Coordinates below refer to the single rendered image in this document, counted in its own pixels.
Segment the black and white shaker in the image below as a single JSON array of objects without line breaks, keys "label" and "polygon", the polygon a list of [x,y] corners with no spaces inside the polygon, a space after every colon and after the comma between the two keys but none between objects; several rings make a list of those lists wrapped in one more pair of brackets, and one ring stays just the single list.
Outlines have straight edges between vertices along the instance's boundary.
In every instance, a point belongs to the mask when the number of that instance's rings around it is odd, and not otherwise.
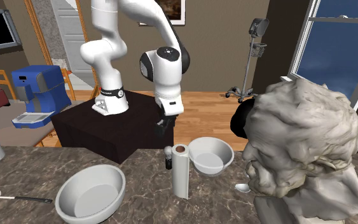
[{"label": "black and white shaker", "polygon": [[171,170],[171,168],[172,168],[172,147],[166,146],[166,147],[164,147],[163,151],[165,154],[165,168],[167,170]]}]

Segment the white paper towel roll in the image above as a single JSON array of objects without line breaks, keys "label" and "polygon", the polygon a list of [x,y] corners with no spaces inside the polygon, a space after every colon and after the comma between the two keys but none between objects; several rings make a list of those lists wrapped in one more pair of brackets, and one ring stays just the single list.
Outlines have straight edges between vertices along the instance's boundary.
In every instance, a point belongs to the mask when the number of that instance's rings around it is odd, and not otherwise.
[{"label": "white paper towel roll", "polygon": [[185,144],[172,147],[172,189],[174,195],[188,199],[189,149]]}]

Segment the black round object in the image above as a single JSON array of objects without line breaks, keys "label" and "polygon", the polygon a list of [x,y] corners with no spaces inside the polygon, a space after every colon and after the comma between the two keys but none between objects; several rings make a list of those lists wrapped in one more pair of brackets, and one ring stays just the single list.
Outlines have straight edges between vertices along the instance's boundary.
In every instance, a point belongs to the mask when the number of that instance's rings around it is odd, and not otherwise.
[{"label": "black round object", "polygon": [[247,139],[244,127],[247,115],[254,106],[255,98],[247,99],[238,106],[230,121],[230,130],[238,137]]}]

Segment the large white bowl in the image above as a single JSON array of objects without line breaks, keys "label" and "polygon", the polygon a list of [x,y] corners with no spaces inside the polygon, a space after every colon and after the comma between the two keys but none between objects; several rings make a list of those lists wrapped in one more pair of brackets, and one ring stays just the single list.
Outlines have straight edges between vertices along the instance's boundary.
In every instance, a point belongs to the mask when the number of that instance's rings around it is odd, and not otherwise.
[{"label": "large white bowl", "polygon": [[125,187],[125,175],[118,167],[107,164],[87,167],[62,185],[55,209],[68,224],[99,224],[120,207]]}]

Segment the grey wheeled pole stand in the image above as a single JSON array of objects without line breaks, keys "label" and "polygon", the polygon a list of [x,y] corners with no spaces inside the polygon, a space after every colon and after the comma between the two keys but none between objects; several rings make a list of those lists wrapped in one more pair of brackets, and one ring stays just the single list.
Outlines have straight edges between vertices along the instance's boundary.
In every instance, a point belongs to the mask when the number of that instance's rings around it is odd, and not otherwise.
[{"label": "grey wheeled pole stand", "polygon": [[238,103],[242,103],[242,101],[246,97],[257,96],[257,94],[253,93],[252,88],[246,89],[245,85],[247,82],[251,58],[252,57],[255,57],[255,58],[262,57],[262,55],[265,51],[265,48],[267,46],[267,44],[265,44],[265,43],[255,43],[254,40],[256,38],[261,38],[265,34],[269,23],[270,23],[270,21],[267,18],[255,18],[252,21],[252,24],[249,28],[249,34],[251,35],[251,42],[249,44],[249,54],[247,57],[247,65],[245,67],[245,76],[244,76],[243,86],[241,89],[239,89],[238,87],[231,87],[224,95],[226,98],[229,98],[230,95],[234,95],[234,96],[238,97]]}]

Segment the grey stone bust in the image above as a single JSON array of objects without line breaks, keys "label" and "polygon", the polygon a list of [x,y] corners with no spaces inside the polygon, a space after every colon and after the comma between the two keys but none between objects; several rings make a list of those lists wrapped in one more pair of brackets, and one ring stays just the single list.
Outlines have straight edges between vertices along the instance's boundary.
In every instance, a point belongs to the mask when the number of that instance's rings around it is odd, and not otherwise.
[{"label": "grey stone bust", "polygon": [[358,116],[343,93],[305,79],[270,85],[244,130],[261,224],[345,224],[358,214]]}]

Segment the grey table with wooden legs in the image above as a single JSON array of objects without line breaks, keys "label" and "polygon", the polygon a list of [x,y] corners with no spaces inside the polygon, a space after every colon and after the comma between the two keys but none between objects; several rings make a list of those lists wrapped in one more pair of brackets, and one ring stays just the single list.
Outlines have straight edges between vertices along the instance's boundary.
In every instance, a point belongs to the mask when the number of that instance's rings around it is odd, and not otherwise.
[{"label": "grey table with wooden legs", "polygon": [[17,129],[12,119],[25,111],[25,103],[10,99],[10,106],[0,108],[0,145],[35,146],[54,130],[52,122],[36,129]]}]

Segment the white-framed wall picture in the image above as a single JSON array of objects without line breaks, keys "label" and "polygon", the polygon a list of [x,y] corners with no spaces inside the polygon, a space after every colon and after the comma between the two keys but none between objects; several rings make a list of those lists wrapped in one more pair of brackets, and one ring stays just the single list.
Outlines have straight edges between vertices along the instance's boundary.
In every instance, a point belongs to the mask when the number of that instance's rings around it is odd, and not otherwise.
[{"label": "white-framed wall picture", "polygon": [[185,25],[186,0],[155,0],[169,17],[172,25]]}]

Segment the small white bowl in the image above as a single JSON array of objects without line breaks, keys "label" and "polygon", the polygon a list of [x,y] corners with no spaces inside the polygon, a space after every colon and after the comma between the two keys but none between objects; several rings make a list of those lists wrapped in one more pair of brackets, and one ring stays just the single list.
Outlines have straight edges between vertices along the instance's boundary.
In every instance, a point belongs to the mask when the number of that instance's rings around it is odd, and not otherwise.
[{"label": "small white bowl", "polygon": [[196,138],[188,147],[195,170],[204,176],[220,175],[234,159],[232,147],[216,137]]}]

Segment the blue coffee machine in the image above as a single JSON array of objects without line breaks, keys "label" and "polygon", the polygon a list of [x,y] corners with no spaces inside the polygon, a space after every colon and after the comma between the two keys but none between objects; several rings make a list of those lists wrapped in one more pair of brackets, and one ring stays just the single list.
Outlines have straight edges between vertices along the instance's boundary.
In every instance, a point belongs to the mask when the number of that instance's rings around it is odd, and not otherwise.
[{"label": "blue coffee machine", "polygon": [[18,99],[26,111],[12,120],[18,129],[44,127],[71,105],[59,66],[31,65],[11,72]]}]

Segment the white door with wooden frame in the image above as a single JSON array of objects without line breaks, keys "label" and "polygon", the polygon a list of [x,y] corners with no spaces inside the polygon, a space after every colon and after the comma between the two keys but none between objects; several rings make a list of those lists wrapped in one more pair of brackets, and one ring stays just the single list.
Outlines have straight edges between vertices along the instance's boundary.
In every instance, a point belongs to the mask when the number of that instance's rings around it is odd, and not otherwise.
[{"label": "white door with wooden frame", "polygon": [[99,93],[97,74],[85,63],[79,49],[87,42],[79,0],[24,0],[46,65],[58,65],[71,72],[71,93]]}]

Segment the dark robot stand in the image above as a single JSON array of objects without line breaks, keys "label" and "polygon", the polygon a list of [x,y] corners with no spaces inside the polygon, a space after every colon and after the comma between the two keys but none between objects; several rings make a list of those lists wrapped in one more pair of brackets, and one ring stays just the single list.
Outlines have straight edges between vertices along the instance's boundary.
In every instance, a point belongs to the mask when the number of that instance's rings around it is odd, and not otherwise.
[{"label": "dark robot stand", "polygon": [[94,99],[51,117],[63,147],[86,148],[118,164],[138,149],[162,149],[174,144],[174,127],[156,135],[160,109],[149,95],[125,92],[129,109],[104,116],[92,109]]}]

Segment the white-framed window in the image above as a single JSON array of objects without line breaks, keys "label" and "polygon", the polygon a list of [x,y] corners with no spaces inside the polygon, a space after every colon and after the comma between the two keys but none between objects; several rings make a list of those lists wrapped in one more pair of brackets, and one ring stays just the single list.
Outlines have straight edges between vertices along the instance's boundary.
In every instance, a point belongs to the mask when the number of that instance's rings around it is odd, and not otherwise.
[{"label": "white-framed window", "polygon": [[358,109],[358,0],[310,0],[285,80],[343,93]]}]

